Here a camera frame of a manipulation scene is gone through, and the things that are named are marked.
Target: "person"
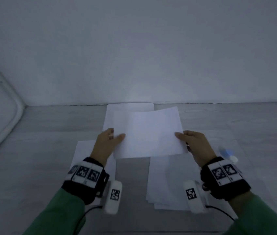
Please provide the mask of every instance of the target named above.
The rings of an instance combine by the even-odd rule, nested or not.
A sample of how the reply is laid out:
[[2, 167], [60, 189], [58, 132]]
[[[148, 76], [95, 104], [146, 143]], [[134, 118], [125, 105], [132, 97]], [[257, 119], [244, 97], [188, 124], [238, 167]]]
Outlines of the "person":
[[[112, 137], [112, 134], [113, 128], [110, 128], [98, 135], [94, 149], [91, 155], [84, 160], [85, 163], [105, 167], [114, 148], [125, 138], [125, 134], [120, 134], [115, 138]], [[188, 144], [190, 152], [201, 168], [213, 160], [218, 161], [204, 134], [186, 130], [184, 133], [175, 133], [175, 136]], [[91, 194], [89, 187], [79, 184], [81, 187], [74, 188], [75, 184], [78, 183], [65, 181], [47, 207], [23, 234], [72, 235], [80, 218], [84, 215], [84, 206], [90, 204], [95, 198], [95, 195], [89, 195]], [[246, 188], [248, 191], [236, 195], [228, 201], [238, 215], [238, 219], [224, 234], [277, 234], [277, 214], [261, 198], [254, 195], [249, 190], [249, 186]], [[85, 218], [78, 225], [77, 233], [84, 222]]]

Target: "white controller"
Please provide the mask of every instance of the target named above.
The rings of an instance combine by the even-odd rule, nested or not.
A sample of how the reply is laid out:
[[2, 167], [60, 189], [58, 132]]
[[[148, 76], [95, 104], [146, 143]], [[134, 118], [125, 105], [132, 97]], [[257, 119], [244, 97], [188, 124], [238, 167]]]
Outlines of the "white controller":
[[114, 180], [110, 183], [107, 194], [104, 211], [107, 214], [115, 215], [118, 212], [122, 193], [122, 183]]
[[192, 213], [207, 213], [208, 197], [201, 185], [194, 180], [188, 180], [183, 183], [188, 206]]

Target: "wrist-mounted device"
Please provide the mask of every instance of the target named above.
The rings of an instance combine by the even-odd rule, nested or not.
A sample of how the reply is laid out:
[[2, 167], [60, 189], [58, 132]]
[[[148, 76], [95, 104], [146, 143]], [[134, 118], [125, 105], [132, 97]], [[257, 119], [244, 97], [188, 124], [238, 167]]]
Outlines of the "wrist-mounted device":
[[102, 197], [108, 179], [109, 174], [101, 163], [93, 158], [85, 158], [70, 169], [62, 189], [80, 197], [88, 205], [95, 197]]
[[226, 201], [248, 192], [249, 184], [242, 177], [242, 172], [230, 161], [217, 157], [202, 167], [200, 178], [204, 187], [211, 191], [216, 199]]

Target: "white pipe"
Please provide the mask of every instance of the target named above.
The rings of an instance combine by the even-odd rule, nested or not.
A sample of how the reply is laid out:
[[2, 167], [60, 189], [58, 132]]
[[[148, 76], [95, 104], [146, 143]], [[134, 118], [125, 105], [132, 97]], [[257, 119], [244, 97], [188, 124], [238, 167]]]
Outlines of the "white pipe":
[[0, 86], [8, 93], [8, 95], [15, 101], [16, 113], [13, 119], [9, 122], [9, 124], [0, 132], [0, 144], [3, 140], [8, 136], [8, 134], [12, 131], [14, 126], [19, 122], [22, 117], [25, 104], [23, 103], [20, 96], [16, 93], [13, 87], [7, 82], [4, 76], [0, 72]]

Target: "green shirt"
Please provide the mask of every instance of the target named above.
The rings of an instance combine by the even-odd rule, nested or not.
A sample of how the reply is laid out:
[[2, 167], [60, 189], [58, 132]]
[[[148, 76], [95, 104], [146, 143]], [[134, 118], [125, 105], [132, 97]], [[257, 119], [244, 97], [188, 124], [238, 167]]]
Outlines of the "green shirt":
[[[79, 197], [60, 189], [23, 235], [72, 235], [83, 214], [84, 202]], [[81, 221], [78, 231], [84, 223], [85, 218]], [[239, 219], [224, 233], [224, 235], [243, 234], [277, 234], [277, 214], [258, 196], [253, 196]]]

